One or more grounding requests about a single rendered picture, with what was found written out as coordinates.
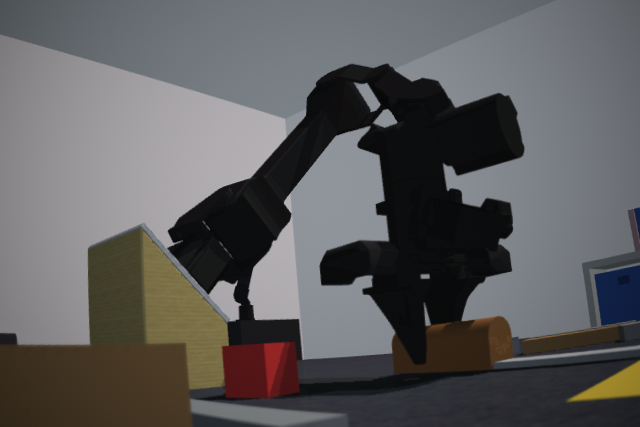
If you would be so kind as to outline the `red cube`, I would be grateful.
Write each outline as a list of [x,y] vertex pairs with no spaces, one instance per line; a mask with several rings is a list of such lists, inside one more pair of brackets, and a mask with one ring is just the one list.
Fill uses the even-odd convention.
[[222,346],[226,398],[299,392],[296,343]]

